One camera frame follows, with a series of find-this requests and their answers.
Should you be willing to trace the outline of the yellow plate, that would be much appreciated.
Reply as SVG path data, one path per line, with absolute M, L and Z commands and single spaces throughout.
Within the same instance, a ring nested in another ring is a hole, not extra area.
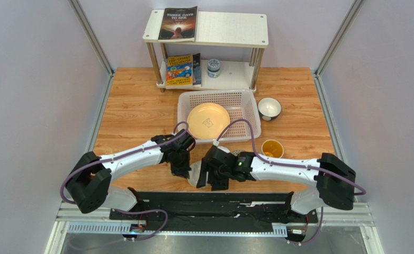
M 216 103 L 203 103 L 193 108 L 187 117 L 189 133 L 199 139 L 216 139 L 230 124 L 228 111 Z

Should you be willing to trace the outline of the white plastic basket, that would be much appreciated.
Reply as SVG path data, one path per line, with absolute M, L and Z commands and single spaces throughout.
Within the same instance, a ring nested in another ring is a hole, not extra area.
M 244 142 L 254 137 L 259 137 L 261 122 L 254 94 L 246 89 L 233 90 L 200 90 L 184 92 L 180 94 L 177 104 L 177 120 L 187 121 L 191 111 L 204 103 L 215 103 L 222 106 L 230 117 L 230 122 L 238 119 L 247 120 L 251 127 L 245 122 L 233 124 L 220 138 L 221 142 Z

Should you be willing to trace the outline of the white striped bowl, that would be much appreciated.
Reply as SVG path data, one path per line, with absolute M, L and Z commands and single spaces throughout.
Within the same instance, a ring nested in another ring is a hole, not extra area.
M 201 165 L 202 165 L 201 161 L 191 164 L 190 165 L 191 170 L 188 172 L 187 180 L 195 188 L 197 187 L 197 183 L 200 178 Z

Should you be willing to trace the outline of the grey patterned bowl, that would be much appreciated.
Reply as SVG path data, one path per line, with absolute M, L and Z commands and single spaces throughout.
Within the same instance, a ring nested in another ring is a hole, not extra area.
M 241 153 L 246 152 L 244 150 L 235 150 L 233 152 L 231 152 L 232 155 L 234 155 L 235 157 L 239 157 Z

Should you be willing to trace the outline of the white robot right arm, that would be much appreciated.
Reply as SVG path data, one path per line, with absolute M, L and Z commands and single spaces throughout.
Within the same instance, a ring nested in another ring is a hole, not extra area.
M 228 190 L 230 180 L 281 180 L 306 185 L 307 189 L 290 194 L 285 201 L 287 210 L 300 215 L 324 206 L 352 210 L 355 178 L 355 171 L 331 153 L 323 153 L 319 159 L 294 160 L 231 152 L 222 146 L 212 146 L 188 173 L 191 185 L 210 186 L 212 191 Z

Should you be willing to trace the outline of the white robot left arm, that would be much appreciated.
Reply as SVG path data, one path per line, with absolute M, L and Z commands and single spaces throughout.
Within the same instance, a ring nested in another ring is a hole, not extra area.
M 83 214 L 98 208 L 130 211 L 137 198 L 132 190 L 111 184 L 136 170 L 167 163 L 175 176 L 187 176 L 190 168 L 190 148 L 195 139 L 184 129 L 176 134 L 157 135 L 140 146 L 97 156 L 90 151 L 82 155 L 62 183 L 60 195 L 75 204 Z

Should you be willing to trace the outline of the patterned mug yellow inside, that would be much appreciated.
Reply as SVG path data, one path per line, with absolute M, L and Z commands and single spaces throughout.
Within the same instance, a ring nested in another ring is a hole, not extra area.
M 283 145 L 279 141 L 273 139 L 264 141 L 260 151 L 263 155 L 273 158 L 282 158 L 284 155 Z

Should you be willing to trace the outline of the white bowl dark outside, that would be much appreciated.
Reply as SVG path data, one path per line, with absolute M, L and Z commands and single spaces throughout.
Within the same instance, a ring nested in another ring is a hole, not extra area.
M 271 97 L 262 98 L 257 104 L 259 116 L 264 121 L 272 121 L 278 118 L 282 112 L 280 102 Z

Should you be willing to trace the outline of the yellow treehouse book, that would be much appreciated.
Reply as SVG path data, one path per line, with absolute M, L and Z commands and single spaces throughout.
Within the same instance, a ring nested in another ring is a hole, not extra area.
M 166 61 L 166 88 L 189 88 L 193 82 L 193 55 L 168 57 Z

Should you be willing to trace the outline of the dark blue book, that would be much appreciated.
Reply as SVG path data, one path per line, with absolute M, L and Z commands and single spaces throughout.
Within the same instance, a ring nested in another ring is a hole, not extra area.
M 201 54 L 193 55 L 193 87 L 202 86 Z

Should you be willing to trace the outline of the blue white ceramic jar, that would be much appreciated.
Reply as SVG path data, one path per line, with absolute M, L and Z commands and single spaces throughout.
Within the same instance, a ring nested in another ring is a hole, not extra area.
M 210 59 L 207 65 L 208 76 L 210 78 L 217 78 L 221 73 L 221 63 L 218 59 Z

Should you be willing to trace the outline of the dark Three Days book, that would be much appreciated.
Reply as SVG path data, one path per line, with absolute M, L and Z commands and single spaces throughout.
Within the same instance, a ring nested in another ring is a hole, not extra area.
M 198 7 L 165 8 L 158 42 L 194 42 Z

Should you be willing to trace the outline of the white two-tier shelf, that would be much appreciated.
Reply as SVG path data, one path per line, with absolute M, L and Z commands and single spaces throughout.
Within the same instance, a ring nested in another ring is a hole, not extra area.
M 152 10 L 146 25 L 143 40 L 146 43 L 156 76 L 156 86 L 164 92 L 166 86 L 167 43 L 158 41 L 164 10 Z M 153 43 L 161 47 L 163 60 L 158 62 Z M 257 78 L 265 49 L 268 47 L 268 26 L 265 14 L 226 13 L 199 11 L 194 41 L 176 42 L 177 46 L 214 46 L 251 48 L 247 61 L 220 60 L 220 74 L 209 77 L 208 58 L 201 53 L 201 86 L 190 89 L 248 89 L 256 91 Z

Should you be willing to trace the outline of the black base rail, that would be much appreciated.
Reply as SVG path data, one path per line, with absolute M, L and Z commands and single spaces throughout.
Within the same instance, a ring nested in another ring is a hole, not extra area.
M 270 233 L 274 223 L 313 226 L 318 212 L 295 215 L 287 193 L 137 192 L 133 215 L 111 210 L 111 220 L 132 220 L 146 230 L 195 233 Z

